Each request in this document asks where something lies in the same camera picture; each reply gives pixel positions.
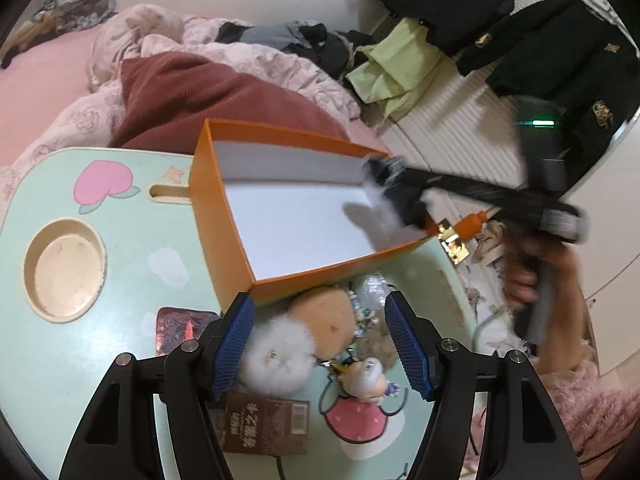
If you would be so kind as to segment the person's right hand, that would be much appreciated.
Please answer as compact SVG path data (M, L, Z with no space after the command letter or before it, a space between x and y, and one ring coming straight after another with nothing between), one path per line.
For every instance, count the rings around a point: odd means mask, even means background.
M548 263L555 270L556 300L553 313L567 316L583 314L585 299L579 283L579 264L574 252L556 240L544 240L507 232L503 239L504 285L506 304L512 311L522 310L538 298L536 287L541 272L530 260Z

